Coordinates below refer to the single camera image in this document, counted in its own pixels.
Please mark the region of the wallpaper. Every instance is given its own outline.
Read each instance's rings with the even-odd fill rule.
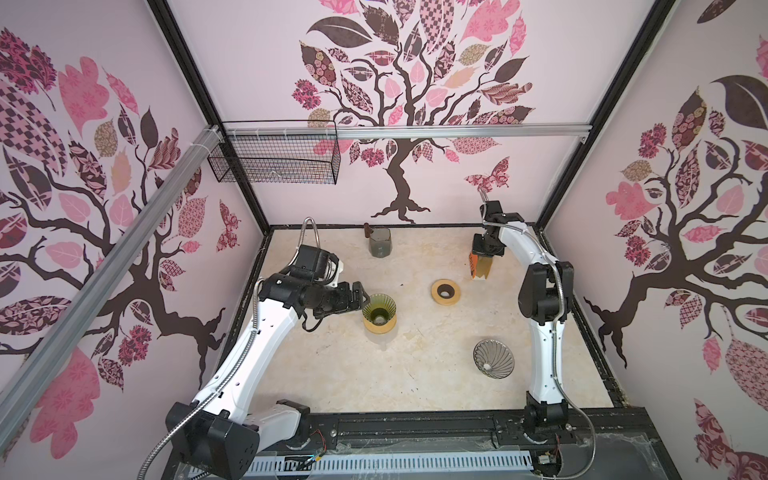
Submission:
[[[0,388],[204,127],[142,2],[38,4],[0,25]],[[79,41],[67,18],[104,40]],[[0,475],[135,475],[167,410],[215,366],[259,242],[237,187],[203,164],[2,453]]]
[[[548,229],[683,478],[768,478],[766,15],[680,6]]]
[[[565,21],[573,5],[556,12],[526,0],[228,3],[257,28],[232,25],[236,37],[212,38],[220,12],[201,2],[174,4],[222,115],[306,118],[310,127],[586,123],[650,5],[615,12],[604,31],[610,43]],[[603,22],[615,5],[576,9],[577,18]],[[570,49],[579,41],[587,49],[599,43],[601,54],[580,55],[573,65]],[[313,150],[330,159],[333,146],[319,141]],[[297,223],[306,209],[323,209],[324,223],[476,222],[478,190],[533,220],[573,146],[574,138],[344,140],[336,186],[254,188],[272,223]],[[532,168],[536,175],[527,175]],[[339,199],[349,206],[333,208]]]

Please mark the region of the work surface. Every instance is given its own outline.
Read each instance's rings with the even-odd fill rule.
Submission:
[[[314,412],[521,409],[531,377],[531,334],[518,308],[525,269],[511,252],[496,257],[488,280],[472,280],[468,255],[479,228],[393,228],[392,254],[374,258],[362,229],[320,230],[320,246],[344,262],[342,281],[361,281],[368,294],[397,304],[397,326],[369,333],[360,311],[326,318],[313,333],[297,325],[280,345],[250,411],[289,399]],[[269,276],[291,259],[298,230],[275,231],[261,270]],[[307,232],[305,243],[314,245]],[[440,306],[432,284],[455,281],[462,297]],[[314,325],[311,313],[307,324]],[[497,339],[515,356],[504,379],[480,373],[475,344]],[[577,406],[611,407],[574,320],[563,341],[566,393]]]

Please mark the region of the tree wall decal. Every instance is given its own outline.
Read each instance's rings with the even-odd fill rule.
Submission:
[[[335,13],[354,15],[359,21],[333,16],[312,25],[307,33],[317,31],[335,45],[327,51],[300,42],[303,63],[319,85],[318,90],[310,80],[301,79],[293,92],[296,101],[313,110],[310,127],[325,127],[332,119],[341,125],[378,127],[517,124],[533,110],[505,106],[533,87],[509,83],[526,58],[501,61],[514,57],[525,40],[522,15],[511,28],[508,22],[519,9],[519,0],[503,4],[502,0],[470,0],[465,8],[475,10],[463,31],[455,22],[454,0],[423,0],[418,6],[416,0],[376,6],[362,2],[361,8],[348,0],[320,1]],[[504,36],[495,40],[496,35]],[[464,42],[470,38],[475,43]],[[318,108],[321,94],[332,102],[330,109]],[[480,114],[486,109],[483,104],[492,109]],[[358,159],[368,167],[388,162],[386,172],[397,195],[373,217],[397,212],[400,220],[415,223],[407,213],[429,208],[411,198],[403,168],[408,159],[432,162],[437,150],[450,161],[459,161],[458,154],[477,154],[498,145],[491,138],[457,138],[452,143],[451,149],[432,138],[395,138],[340,141],[339,145],[342,153],[349,150],[351,164]],[[316,153],[326,149],[319,144]]]
[[[727,118],[768,130],[768,86],[745,75],[713,83],[725,87],[727,115],[708,108],[697,89],[681,107],[669,137],[664,124],[641,135],[642,159],[622,171],[631,183],[621,182],[606,196],[614,213],[628,220],[616,236],[626,241],[625,257],[637,273],[618,310],[584,300],[603,322],[598,329],[603,350],[610,336],[626,367],[624,328],[649,290],[674,289],[664,307],[680,308],[681,328],[703,317],[702,354],[712,371],[720,366],[725,342],[712,320],[719,305],[731,332],[724,355],[728,369],[739,387],[768,410],[768,354],[734,335],[768,340],[768,299],[739,290],[747,284],[768,287],[768,238],[761,218],[768,217],[768,147],[727,136],[736,133]],[[706,136],[705,123],[711,133]],[[672,145],[666,146],[669,138]],[[707,178],[714,180],[705,185]],[[701,247],[708,249],[700,253]],[[750,265],[757,273],[745,271]]]
[[[13,45],[23,42],[7,29],[3,32],[0,51],[13,58],[9,39]],[[37,55],[47,58],[42,52]],[[5,64],[0,62],[0,73],[8,77],[4,69]],[[0,298],[14,291],[35,291],[35,296],[4,303],[0,308],[0,333],[19,336],[18,342],[0,343],[0,355],[28,355],[34,351],[41,339],[30,343],[21,337],[53,325],[70,303],[66,298],[45,293],[46,289],[61,289],[60,283],[55,286],[39,281],[60,280],[81,289],[146,206],[151,194],[149,182],[154,182],[155,187],[162,185],[157,173],[173,168],[181,153],[176,129],[161,139],[150,110],[138,115],[135,97],[111,74],[106,74],[107,82],[120,102],[120,111],[112,112],[112,119],[103,120],[108,116],[104,108],[110,91],[98,84],[100,74],[95,61],[82,57],[81,71],[70,65],[65,70],[66,73],[59,72],[58,90],[76,127],[69,132],[66,146],[54,125],[24,93],[0,79],[0,124],[5,126],[0,133],[0,163],[7,165],[12,180],[12,185],[9,181],[0,191],[0,205],[11,211],[0,218],[0,250],[4,250],[0,253]],[[28,76],[41,88],[50,90],[31,73]],[[19,87],[26,85],[25,91],[34,91],[28,84],[19,84],[23,78],[9,78]],[[88,147],[89,140],[79,138],[78,134],[84,124],[93,120],[103,123],[95,130],[93,147]],[[121,389],[124,368],[146,357],[153,331],[157,336],[183,335],[194,339],[200,355],[200,384],[208,349],[218,349],[222,342],[223,335],[215,338],[214,333],[224,308],[215,318],[204,322],[195,316],[169,311],[164,297],[166,292],[176,291],[174,278],[184,273],[178,259],[200,247],[191,239],[200,231],[205,214],[206,198],[193,197],[200,180],[198,169],[129,268],[131,284],[105,303],[93,328],[85,333],[99,336],[90,355],[99,376]],[[51,205],[58,205],[65,216],[51,218]],[[226,205],[220,203],[220,209],[226,230],[218,250],[237,245],[234,231],[239,223]],[[20,251],[17,246],[33,235],[40,236],[28,249]],[[51,262],[60,268],[50,268]]]

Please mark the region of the wire basket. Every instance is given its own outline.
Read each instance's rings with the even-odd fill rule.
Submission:
[[[249,182],[336,184],[341,153],[334,121],[278,120],[224,122],[229,146],[219,144],[208,162],[219,182],[241,175]]]

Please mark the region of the butterfly decal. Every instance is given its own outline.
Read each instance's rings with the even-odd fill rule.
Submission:
[[[221,212],[221,220],[224,220],[224,232],[219,236],[219,240],[216,242],[216,251],[220,252],[225,248],[234,248],[237,243],[237,234],[235,230],[240,225],[242,220],[237,219],[237,215],[230,213],[230,208],[219,200],[219,211]]]
[[[509,175],[505,172],[509,168],[509,157],[498,162],[490,175],[470,175],[464,180],[470,184],[475,185],[478,191],[484,190],[486,193],[493,190],[493,186],[496,187],[509,187],[507,182],[509,181]]]

